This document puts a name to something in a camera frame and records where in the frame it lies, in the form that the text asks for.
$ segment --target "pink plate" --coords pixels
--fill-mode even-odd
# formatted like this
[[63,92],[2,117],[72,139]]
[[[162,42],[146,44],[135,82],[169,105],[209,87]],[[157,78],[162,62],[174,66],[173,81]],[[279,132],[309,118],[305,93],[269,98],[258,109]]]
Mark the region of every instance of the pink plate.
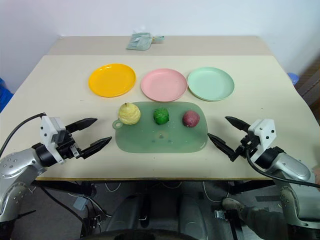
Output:
[[186,78],[180,72],[168,68],[150,71],[141,81],[142,92],[158,102],[177,100],[187,88]]

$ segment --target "plate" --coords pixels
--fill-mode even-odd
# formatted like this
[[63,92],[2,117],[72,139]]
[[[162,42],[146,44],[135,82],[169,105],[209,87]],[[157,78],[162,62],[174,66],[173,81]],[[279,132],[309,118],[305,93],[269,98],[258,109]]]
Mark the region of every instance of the plate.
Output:
[[219,101],[230,96],[235,83],[231,76],[215,67],[201,67],[188,76],[190,91],[205,101]]
[[102,97],[117,97],[127,93],[136,82],[135,71],[124,64],[112,63],[96,69],[89,78],[89,88]]
[[188,88],[186,78],[178,71],[160,68],[147,73],[141,81],[142,92],[158,102],[180,98]]

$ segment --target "green fruit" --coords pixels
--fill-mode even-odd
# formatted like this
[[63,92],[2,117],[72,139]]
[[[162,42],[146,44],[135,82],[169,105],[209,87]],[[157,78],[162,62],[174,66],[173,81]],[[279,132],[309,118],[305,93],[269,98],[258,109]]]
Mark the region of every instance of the green fruit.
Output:
[[156,124],[165,124],[169,121],[169,112],[166,108],[161,107],[153,112],[153,119]]

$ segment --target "shoe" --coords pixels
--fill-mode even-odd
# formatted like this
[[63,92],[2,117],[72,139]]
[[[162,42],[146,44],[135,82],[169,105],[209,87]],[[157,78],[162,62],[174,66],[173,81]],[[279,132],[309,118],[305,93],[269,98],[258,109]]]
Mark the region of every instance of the shoe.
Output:
[[229,197],[223,199],[221,204],[224,210],[236,210],[238,212],[239,218],[242,220],[241,212],[245,208],[245,205]]

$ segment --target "green tray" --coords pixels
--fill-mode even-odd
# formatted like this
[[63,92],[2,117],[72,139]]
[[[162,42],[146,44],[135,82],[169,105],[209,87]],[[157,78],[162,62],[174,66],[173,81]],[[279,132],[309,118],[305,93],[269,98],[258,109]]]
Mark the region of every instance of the green tray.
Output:
[[[117,146],[129,153],[193,153],[206,146],[208,127],[201,108],[191,102],[133,102],[141,112],[137,124],[113,123]],[[167,108],[169,122],[158,125],[153,119],[154,110]],[[186,127],[182,123],[186,111],[193,110],[200,116],[195,127]]]

